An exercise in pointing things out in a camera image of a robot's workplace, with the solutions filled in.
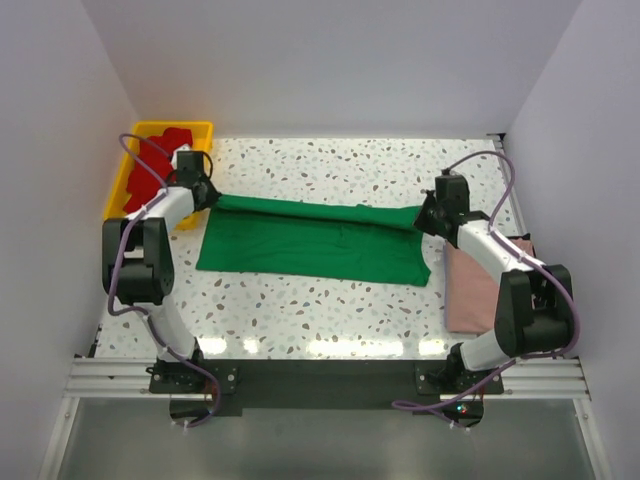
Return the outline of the green t shirt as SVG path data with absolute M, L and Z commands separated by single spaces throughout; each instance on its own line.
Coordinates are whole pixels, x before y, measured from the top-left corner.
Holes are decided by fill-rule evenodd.
M 196 267 L 424 287 L 431 270 L 413 226 L 418 211 L 224 195 Z

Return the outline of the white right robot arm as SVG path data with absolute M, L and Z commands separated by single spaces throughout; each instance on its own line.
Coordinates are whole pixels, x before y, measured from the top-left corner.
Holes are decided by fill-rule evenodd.
M 466 179 L 444 170 L 414 221 L 419 231 L 444 239 L 469 255 L 497 283 L 493 327 L 451 347 L 429 383 L 469 392 L 481 373 L 519 358 L 544 358 L 571 350 L 579 336 L 571 275 L 521 249 L 493 226 L 493 218 L 470 208 Z

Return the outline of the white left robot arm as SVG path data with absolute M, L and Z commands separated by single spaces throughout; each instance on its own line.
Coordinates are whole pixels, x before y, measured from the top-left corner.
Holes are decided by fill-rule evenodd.
M 113 317 L 132 313 L 146 326 L 157 359 L 176 363 L 173 382 L 185 392 L 200 390 L 207 368 L 172 297 L 175 267 L 170 234 L 187 217 L 211 208 L 221 197 L 214 187 L 208 153 L 178 149 L 159 188 L 140 208 L 102 225 L 102 283 Z

